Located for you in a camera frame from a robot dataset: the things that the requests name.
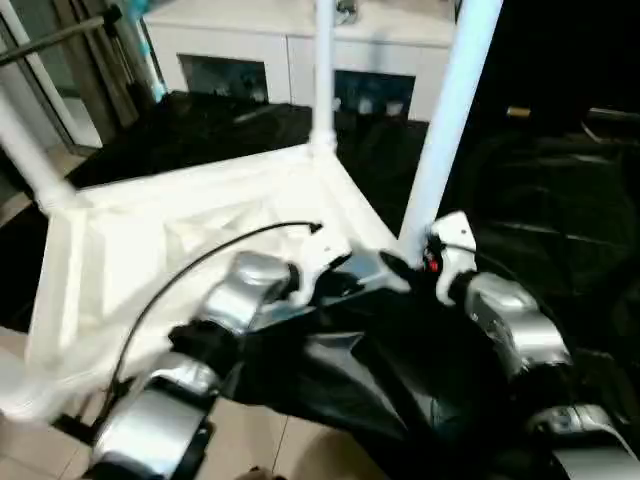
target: white pole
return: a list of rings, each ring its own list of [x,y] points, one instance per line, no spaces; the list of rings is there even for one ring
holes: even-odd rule
[[[315,38],[315,104],[311,128],[311,148],[314,154],[335,152],[333,130],[333,17],[335,0],[316,0]]]
[[[27,183],[33,188],[42,211],[74,198],[74,190],[51,167],[49,158],[22,123],[0,89],[0,142]]]
[[[420,262],[478,87],[503,0],[465,0],[449,65],[420,156],[400,231],[407,261]]]

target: white cabinet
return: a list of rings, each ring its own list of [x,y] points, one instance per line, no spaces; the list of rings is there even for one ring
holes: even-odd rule
[[[229,75],[296,105],[313,104],[313,19],[313,0],[174,0],[145,16],[169,90],[227,94],[216,84]],[[335,29],[341,108],[377,96],[374,111],[396,102],[430,120],[454,30],[450,0],[360,0],[358,21]]]
[[[291,101],[296,105],[312,105],[313,39],[290,38],[288,43]],[[429,120],[448,57],[449,51],[444,48],[338,40],[334,57],[336,93],[341,90],[339,76],[345,71],[410,77],[414,81],[409,118]]]
[[[167,25],[148,25],[147,30],[169,91],[189,90],[186,61],[197,61],[194,57],[228,59],[258,64],[264,72],[269,102],[291,101],[284,36]]]

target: tiled floor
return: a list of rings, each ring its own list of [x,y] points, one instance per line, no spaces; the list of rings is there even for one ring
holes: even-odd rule
[[[24,341],[24,335],[0,328],[0,348],[21,356]],[[255,465],[288,480],[384,479],[347,434],[225,400],[211,419],[217,430],[198,480],[232,480]],[[88,447],[51,427],[0,420],[2,480],[80,478],[88,459]]]

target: black cable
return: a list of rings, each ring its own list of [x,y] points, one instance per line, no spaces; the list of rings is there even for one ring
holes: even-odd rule
[[[306,221],[281,222],[281,223],[274,223],[272,225],[267,225],[265,227],[257,228],[248,233],[245,233],[236,238],[233,238],[228,242],[223,243],[222,245],[218,245],[217,247],[212,248],[211,250],[208,250],[207,252],[203,253],[198,258],[196,258],[194,261],[192,261],[191,263],[183,267],[182,270],[176,273],[173,277],[171,277],[171,279],[169,279],[169,281],[165,283],[162,286],[162,288],[160,288],[153,295],[153,297],[151,297],[151,300],[149,300],[147,305],[142,309],[138,317],[133,322],[133,325],[131,326],[131,330],[129,330],[129,334],[126,340],[124,341],[124,344],[122,345],[120,356],[118,357],[118,361],[113,370],[113,375],[111,376],[111,381],[109,382],[109,385],[106,390],[106,395],[105,395],[104,403],[102,405],[102,410],[98,414],[98,417],[94,422],[94,426],[97,425],[99,427],[100,423],[106,419],[107,415],[109,414],[109,411],[111,410],[113,403],[115,403],[115,400],[118,397],[116,395],[116,388],[119,383],[118,377],[120,376],[120,373],[122,371],[124,358],[127,354],[127,350],[129,349],[129,346],[131,344],[131,341],[133,340],[134,335],[140,328],[140,325],[142,325],[142,322],[146,318],[149,311],[151,311],[151,309],[155,306],[155,304],[158,303],[158,300],[160,300],[160,298],[162,298],[173,285],[175,285],[181,278],[183,278],[187,273],[189,273],[195,267],[200,265],[206,259],[216,255],[217,253],[219,253],[220,251],[226,248],[229,248],[235,245],[238,242],[241,242],[243,240],[246,240],[247,238],[253,237],[254,235],[267,232],[269,230],[276,230],[278,228],[284,228],[284,227],[298,227],[298,226],[309,227],[309,229],[311,230],[311,233],[315,233],[322,228],[322,224],[320,223],[306,222]]]

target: silver metal part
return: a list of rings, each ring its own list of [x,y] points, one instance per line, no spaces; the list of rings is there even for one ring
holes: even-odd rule
[[[219,387],[218,376],[211,368],[177,352],[162,354],[149,369],[148,373],[136,381],[132,392],[140,391],[151,380],[156,378],[169,380],[179,387],[202,397],[213,395]]]
[[[519,284],[478,274],[467,289],[465,310],[496,344],[509,377],[532,365],[571,363],[557,327]]]
[[[553,452],[571,480],[640,479],[640,462],[625,439],[616,430],[611,417],[598,405],[561,406],[544,410],[528,422],[529,431],[543,428],[563,438],[569,445]],[[581,442],[571,448],[572,437],[584,438],[605,433],[612,442],[585,448]]]
[[[260,308],[278,298],[289,278],[289,267],[281,259],[240,252],[227,275],[209,291],[197,317],[235,335],[246,333]]]
[[[166,392],[145,389],[118,406],[98,437],[90,463],[109,461],[171,478],[207,413]]]

